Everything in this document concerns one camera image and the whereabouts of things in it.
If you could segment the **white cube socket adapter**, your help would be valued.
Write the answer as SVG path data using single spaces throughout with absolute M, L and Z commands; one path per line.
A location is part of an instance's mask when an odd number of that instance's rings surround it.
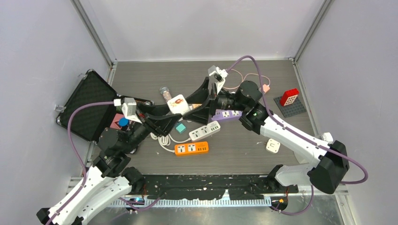
M 191 110 L 189 104 L 187 103 L 185 97 L 179 94 L 167 101 L 167 105 L 172 114 L 184 115 Z

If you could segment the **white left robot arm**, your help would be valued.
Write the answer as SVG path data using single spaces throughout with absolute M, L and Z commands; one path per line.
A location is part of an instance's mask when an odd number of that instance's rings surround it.
M 128 166 L 128 153 L 151 133 L 167 135 L 182 117 L 182 113 L 171 113 L 167 105 L 139 105 L 131 115 L 135 129 L 105 128 L 98 142 L 100 155 L 89 169 L 83 169 L 83 178 L 63 199 L 37 212 L 40 223 L 86 225 L 114 200 L 127 194 L 145 195 L 149 187 L 146 177 Z

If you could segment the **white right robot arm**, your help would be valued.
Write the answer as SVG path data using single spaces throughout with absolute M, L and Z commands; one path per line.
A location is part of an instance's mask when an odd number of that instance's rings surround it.
M 209 78 L 186 98 L 189 104 L 199 106 L 186 113 L 183 118 L 199 124 L 207 124 L 217 109 L 241 111 L 241 124 L 249 131 L 274 139 L 297 153 L 307 162 L 304 165 L 277 165 L 270 173 L 268 187 L 273 192 L 281 192 L 290 185 L 313 185 L 318 190 L 333 194 L 350 166 L 346 146 L 335 140 L 333 143 L 291 126 L 272 111 L 259 103 L 263 94 L 256 83 L 244 81 L 232 94 L 219 89 L 213 83 L 208 89 Z

